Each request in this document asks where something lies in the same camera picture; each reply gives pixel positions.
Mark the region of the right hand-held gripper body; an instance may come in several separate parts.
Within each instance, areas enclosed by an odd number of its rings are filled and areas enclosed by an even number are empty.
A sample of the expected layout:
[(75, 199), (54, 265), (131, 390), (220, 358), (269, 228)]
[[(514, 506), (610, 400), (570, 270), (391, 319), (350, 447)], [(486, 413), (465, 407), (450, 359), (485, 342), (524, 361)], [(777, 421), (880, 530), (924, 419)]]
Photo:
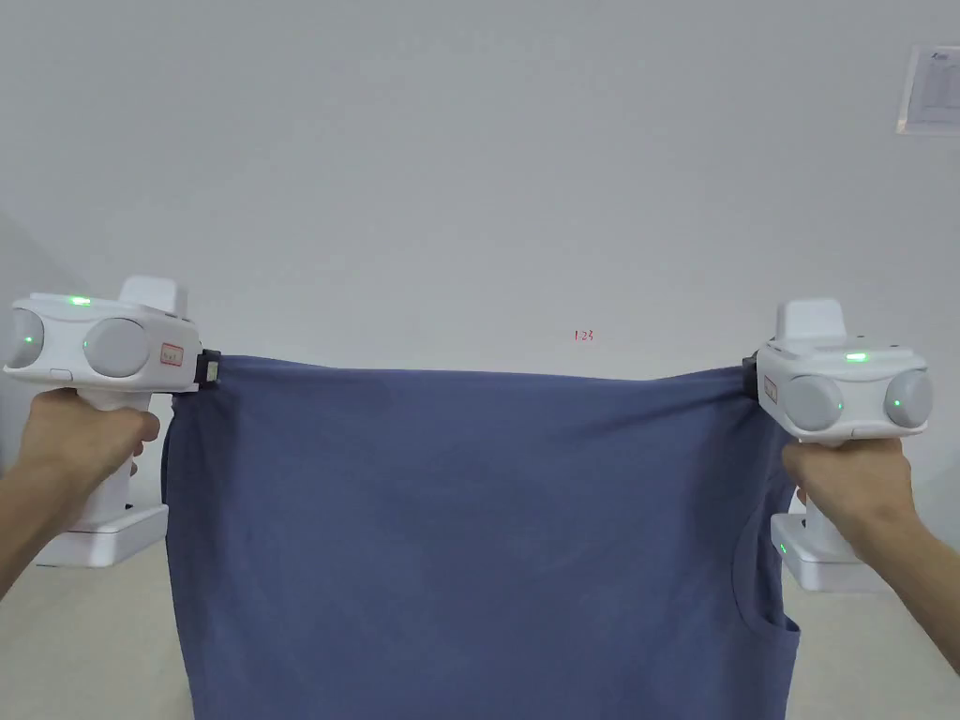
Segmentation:
[[(804, 444), (906, 438), (924, 432), (933, 409), (928, 364), (902, 344), (851, 335), (837, 299), (793, 299), (778, 306), (775, 331), (742, 360), (743, 389)], [(885, 593), (811, 502), (770, 521), (771, 543), (806, 591)]]

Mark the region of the person's right hand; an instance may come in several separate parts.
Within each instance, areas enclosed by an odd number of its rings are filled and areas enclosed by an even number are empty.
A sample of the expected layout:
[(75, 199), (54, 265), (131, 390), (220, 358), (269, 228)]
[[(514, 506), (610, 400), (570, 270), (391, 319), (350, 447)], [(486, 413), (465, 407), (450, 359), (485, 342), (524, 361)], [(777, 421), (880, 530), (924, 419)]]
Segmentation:
[(918, 517), (901, 440), (857, 440), (836, 447), (792, 442), (782, 458), (805, 506), (816, 507), (854, 548)]

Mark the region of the person's left hand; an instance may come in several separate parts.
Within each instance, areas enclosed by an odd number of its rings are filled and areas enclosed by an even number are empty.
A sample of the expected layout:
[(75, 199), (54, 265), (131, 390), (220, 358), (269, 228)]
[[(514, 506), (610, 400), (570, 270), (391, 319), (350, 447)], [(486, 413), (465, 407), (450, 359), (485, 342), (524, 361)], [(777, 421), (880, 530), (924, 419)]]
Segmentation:
[(11, 475), (39, 492), (66, 527), (102, 483), (157, 439), (158, 418), (130, 408), (98, 410), (71, 389), (36, 395)]

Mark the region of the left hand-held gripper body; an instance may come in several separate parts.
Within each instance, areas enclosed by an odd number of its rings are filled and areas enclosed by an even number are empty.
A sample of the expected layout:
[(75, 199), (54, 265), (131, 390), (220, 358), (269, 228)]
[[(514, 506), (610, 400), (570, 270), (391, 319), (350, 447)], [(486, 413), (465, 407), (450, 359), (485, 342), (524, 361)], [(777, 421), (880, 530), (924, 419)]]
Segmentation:
[[(188, 317), (188, 292), (171, 279), (130, 277), (117, 299), (34, 292), (13, 304), (12, 315), (9, 378), (72, 388), (102, 411), (145, 411), (154, 395), (218, 382), (219, 354), (204, 348)], [(128, 465), (107, 478), (36, 564), (109, 567), (162, 541), (167, 505), (131, 504), (130, 478)]]

